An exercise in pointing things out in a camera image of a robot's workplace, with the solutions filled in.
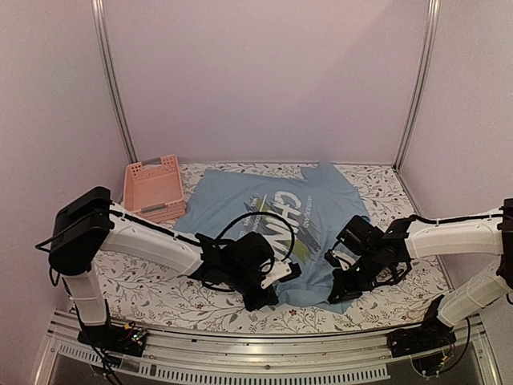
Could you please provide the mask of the light blue printed t-shirt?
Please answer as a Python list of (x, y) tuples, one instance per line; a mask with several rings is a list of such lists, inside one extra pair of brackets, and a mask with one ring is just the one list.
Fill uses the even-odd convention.
[(236, 240), (254, 231), (289, 254), (301, 275), (273, 288), (281, 303), (315, 306), (342, 314), (348, 301), (330, 304), (333, 285), (325, 252), (353, 216), (370, 218), (358, 190), (330, 163), (301, 169), (302, 177), (280, 178), (208, 169), (173, 226), (181, 233), (222, 235)]

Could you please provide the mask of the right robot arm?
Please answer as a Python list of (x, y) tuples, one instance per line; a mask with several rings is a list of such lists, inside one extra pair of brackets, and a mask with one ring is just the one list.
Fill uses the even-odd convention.
[(490, 254), (494, 261), (455, 291), (430, 305), (414, 342), (432, 349), (464, 318), (512, 292), (512, 200), (486, 213), (463, 217), (427, 219), (417, 215), (393, 221), (386, 231), (353, 216), (337, 235), (357, 260), (342, 269), (331, 251), (326, 261), (334, 267), (331, 304), (360, 297), (379, 286), (378, 276), (390, 271), (387, 286), (398, 284), (423, 257), (455, 254)]

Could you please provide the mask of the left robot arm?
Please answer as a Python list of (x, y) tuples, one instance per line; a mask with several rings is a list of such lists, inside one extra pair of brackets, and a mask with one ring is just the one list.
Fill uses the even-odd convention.
[(87, 333), (102, 348), (113, 347), (119, 331), (107, 321), (107, 304), (93, 266), (100, 251), (124, 253), (206, 284), (225, 285), (242, 295), (248, 311), (273, 303), (273, 283), (289, 272), (258, 233), (236, 241), (174, 233), (129, 213), (101, 186), (60, 209), (52, 236), (35, 248), (47, 253)]

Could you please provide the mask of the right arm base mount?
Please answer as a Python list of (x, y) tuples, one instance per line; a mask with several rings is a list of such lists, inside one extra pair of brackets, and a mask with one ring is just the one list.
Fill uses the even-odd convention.
[(456, 342), (453, 327), (437, 318), (442, 299), (443, 295), (440, 295), (430, 304), (419, 326), (399, 328), (386, 336), (386, 344), (394, 358), (448, 347)]

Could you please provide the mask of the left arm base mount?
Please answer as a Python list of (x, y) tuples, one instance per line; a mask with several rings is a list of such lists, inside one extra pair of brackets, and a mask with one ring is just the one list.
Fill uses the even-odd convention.
[(147, 330), (131, 322), (115, 326), (107, 322), (102, 326), (80, 324), (78, 341), (98, 350), (142, 357), (147, 341)]

